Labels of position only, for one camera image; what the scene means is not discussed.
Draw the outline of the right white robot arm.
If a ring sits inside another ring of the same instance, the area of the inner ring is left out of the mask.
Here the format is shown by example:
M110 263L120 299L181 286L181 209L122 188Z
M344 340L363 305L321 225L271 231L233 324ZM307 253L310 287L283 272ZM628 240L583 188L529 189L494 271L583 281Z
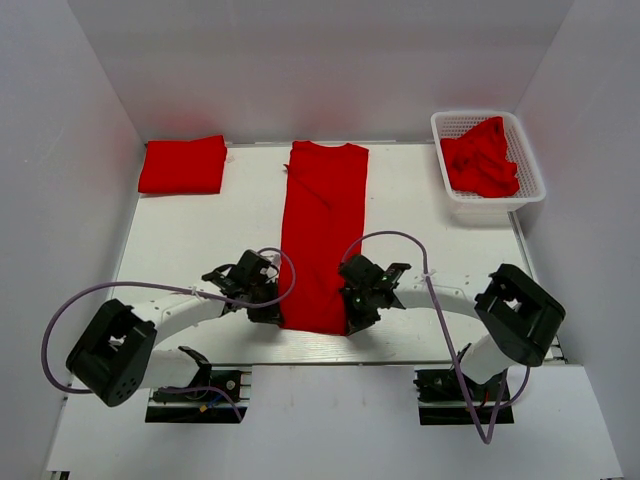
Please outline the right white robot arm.
M559 301L512 264L501 264L485 291L472 299L452 286L402 282L409 269L406 263L382 269L361 254L340 265L346 333L373 326L389 309L442 311L480 321L487 333L464 351L451 374L453 390L466 399L512 366L541 366L566 317Z

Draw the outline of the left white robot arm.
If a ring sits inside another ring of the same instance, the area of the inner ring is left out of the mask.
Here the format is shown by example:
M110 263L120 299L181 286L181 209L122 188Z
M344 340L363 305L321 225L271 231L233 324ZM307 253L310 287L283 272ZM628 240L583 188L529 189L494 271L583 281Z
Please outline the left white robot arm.
M67 369L104 404L123 404L140 389L199 399L229 395L212 383L212 364L192 347L161 348L170 337L199 324L246 310L250 320L280 325L277 286L280 253L247 250L237 263L204 274L188 287L127 305L103 303L71 349Z

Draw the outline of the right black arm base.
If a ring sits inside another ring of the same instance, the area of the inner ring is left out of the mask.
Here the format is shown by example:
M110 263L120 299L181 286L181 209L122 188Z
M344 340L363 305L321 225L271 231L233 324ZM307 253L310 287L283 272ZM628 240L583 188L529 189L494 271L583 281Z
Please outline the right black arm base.
M494 375L486 384L465 380L472 406L483 426L491 421L492 411L500 400L501 409L496 415L496 424L513 424L509 387L506 386L499 397L501 375ZM418 413L421 426L463 426L473 425L470 410L466 405L462 390L452 368L419 369L413 381L417 389Z

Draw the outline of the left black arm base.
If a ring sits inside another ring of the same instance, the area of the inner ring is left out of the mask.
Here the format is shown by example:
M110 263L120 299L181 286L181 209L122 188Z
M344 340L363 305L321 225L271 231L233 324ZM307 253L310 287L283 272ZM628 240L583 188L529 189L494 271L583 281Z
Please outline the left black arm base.
M237 425L249 407L252 372L248 368L213 369L188 393L152 390L145 422L149 424Z

